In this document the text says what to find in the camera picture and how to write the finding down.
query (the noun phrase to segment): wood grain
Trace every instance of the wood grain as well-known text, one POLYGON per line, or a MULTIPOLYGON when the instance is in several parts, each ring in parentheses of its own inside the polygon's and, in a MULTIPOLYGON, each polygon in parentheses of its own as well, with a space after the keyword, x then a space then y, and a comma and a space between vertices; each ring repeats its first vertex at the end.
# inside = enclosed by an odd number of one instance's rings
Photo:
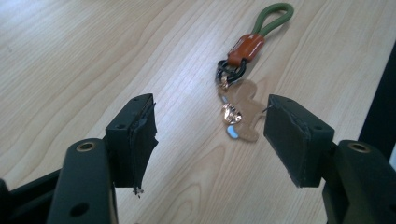
MULTIPOLYGON (((10 189, 62 166, 152 92, 160 144, 141 199, 117 189, 120 223, 325 223, 321 189, 297 189, 262 136, 231 140, 217 61, 276 1, 0 3, 0 176, 10 189)), ((289 0, 246 78, 357 139, 396 37, 393 0, 289 0)), ((263 129, 263 119, 257 125, 263 129)))

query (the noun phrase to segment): wooden table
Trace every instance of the wooden table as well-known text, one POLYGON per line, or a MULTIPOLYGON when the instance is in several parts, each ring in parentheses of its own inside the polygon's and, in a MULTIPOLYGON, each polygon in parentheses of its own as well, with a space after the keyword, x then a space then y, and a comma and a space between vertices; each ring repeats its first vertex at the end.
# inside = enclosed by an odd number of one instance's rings
MULTIPOLYGON (((396 37, 394 0, 289 0, 244 78, 357 139, 396 37)), ((0 3, 0 176, 15 189, 61 168, 152 92, 160 142, 141 199, 117 189, 120 223, 325 223, 321 189, 297 189, 261 135, 232 140, 217 62, 274 1, 0 3)), ((257 124, 260 133, 264 119, 257 124)))

